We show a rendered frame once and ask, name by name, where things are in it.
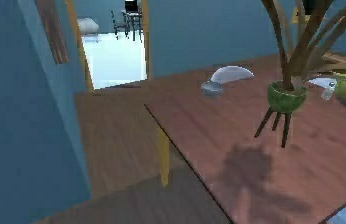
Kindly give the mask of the white cushioned seat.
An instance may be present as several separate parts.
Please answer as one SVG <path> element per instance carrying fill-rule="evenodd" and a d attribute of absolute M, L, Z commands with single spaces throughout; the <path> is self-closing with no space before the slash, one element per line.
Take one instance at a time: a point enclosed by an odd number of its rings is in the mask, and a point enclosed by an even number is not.
<path fill-rule="evenodd" d="M 97 34 L 99 32 L 99 25 L 91 18 L 78 19 L 77 23 L 82 35 Z"/>

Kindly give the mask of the small grey-blue bowl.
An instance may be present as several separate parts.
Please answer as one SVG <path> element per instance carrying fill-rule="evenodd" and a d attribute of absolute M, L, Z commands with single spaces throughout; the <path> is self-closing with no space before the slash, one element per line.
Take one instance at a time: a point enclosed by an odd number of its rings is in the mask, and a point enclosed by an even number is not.
<path fill-rule="evenodd" d="M 204 82 L 201 85 L 201 90 L 206 97 L 216 97 L 223 92 L 222 85 L 211 80 Z"/>

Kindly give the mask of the brown wooden table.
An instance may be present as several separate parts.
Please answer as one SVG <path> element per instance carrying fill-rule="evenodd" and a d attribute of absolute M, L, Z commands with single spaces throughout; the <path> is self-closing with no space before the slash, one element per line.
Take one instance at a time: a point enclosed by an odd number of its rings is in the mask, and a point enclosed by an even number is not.
<path fill-rule="evenodd" d="M 287 136 L 275 121 L 261 128 L 278 59 L 244 65 L 253 78 L 218 97 L 202 94 L 199 72 L 146 108 L 235 224 L 321 224 L 346 204 L 346 105 L 310 86 Z"/>

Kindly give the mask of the white flat plate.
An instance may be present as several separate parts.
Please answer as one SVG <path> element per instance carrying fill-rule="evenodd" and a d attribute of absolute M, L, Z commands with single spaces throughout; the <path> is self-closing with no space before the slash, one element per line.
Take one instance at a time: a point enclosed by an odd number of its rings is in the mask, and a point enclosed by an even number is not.
<path fill-rule="evenodd" d="M 333 78 L 315 78 L 315 79 L 309 80 L 309 83 L 315 84 L 322 88 L 326 88 L 331 85 L 335 86 L 337 84 L 337 80 Z"/>

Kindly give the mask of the white dome-shaped plate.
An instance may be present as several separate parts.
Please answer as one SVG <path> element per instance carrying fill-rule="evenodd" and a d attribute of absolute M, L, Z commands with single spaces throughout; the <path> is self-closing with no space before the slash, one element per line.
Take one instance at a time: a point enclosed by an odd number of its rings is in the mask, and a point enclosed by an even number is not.
<path fill-rule="evenodd" d="M 241 66 L 225 66 L 217 69 L 211 76 L 210 80 L 219 84 L 247 79 L 253 77 L 254 74 Z"/>

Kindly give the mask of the brown plant in green pot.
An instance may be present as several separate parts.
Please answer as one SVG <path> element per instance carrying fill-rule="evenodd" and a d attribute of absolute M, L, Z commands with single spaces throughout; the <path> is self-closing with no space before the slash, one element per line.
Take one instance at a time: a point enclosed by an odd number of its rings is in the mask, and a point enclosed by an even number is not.
<path fill-rule="evenodd" d="M 275 0 L 261 0 L 271 20 L 277 40 L 282 79 L 269 84 L 267 100 L 269 107 L 262 119 L 255 138 L 259 137 L 273 113 L 276 114 L 272 130 L 275 131 L 281 116 L 285 117 L 281 147 L 285 148 L 292 113 L 306 100 L 307 88 L 304 83 L 315 79 L 309 73 L 317 67 L 317 60 L 330 50 L 338 38 L 346 31 L 346 6 L 340 9 L 321 27 L 326 12 L 334 0 L 318 0 L 307 23 L 304 19 L 305 6 L 296 0 L 298 16 L 298 42 L 293 47 L 286 17 Z"/>

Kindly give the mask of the black chair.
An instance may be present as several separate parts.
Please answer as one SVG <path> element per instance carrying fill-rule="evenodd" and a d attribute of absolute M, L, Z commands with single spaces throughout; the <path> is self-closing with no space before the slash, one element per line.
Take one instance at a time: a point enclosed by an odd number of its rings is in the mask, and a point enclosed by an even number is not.
<path fill-rule="evenodd" d="M 120 32 L 124 32 L 125 37 L 128 38 L 128 36 L 129 36 L 128 24 L 126 22 L 117 21 L 114 11 L 111 11 L 111 19 L 112 19 L 113 30 L 114 30 L 114 34 L 116 36 L 116 39 L 119 39 L 119 33 Z"/>

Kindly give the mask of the clear salt shaker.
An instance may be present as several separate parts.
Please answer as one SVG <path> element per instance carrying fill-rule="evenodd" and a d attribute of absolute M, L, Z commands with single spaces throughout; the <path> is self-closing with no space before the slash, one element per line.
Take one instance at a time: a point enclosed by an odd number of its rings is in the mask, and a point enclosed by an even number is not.
<path fill-rule="evenodd" d="M 334 93 L 334 90 L 335 90 L 335 86 L 336 86 L 336 83 L 335 82 L 330 82 L 326 88 L 324 89 L 324 91 L 322 92 L 321 94 L 321 98 L 328 101 L 333 93 Z"/>

